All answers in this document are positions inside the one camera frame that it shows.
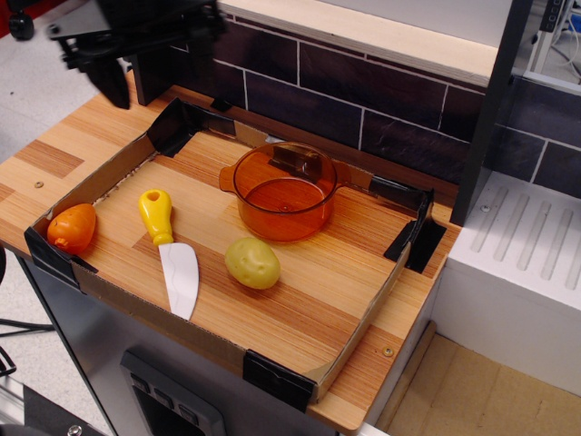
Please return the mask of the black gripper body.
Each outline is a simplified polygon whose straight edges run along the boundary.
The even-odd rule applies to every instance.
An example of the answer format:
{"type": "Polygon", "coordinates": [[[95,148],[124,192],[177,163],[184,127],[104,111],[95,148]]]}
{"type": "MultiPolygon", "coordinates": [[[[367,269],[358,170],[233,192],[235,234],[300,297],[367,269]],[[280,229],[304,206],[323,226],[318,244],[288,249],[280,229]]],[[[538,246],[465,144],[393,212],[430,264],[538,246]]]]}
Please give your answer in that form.
{"type": "Polygon", "coordinates": [[[86,1],[50,24],[48,38],[70,69],[170,45],[210,49],[226,31],[216,1],[86,1]]]}

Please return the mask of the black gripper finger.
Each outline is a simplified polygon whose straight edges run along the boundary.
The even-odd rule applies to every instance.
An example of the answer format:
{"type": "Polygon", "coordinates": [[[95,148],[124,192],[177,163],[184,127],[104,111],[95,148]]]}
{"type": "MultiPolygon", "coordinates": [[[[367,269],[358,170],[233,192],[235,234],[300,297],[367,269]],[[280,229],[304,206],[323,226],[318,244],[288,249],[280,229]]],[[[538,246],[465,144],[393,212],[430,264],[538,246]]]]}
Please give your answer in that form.
{"type": "Polygon", "coordinates": [[[130,108],[128,84],[116,58],[93,60],[85,66],[85,73],[111,104],[124,110],[130,108]]]}

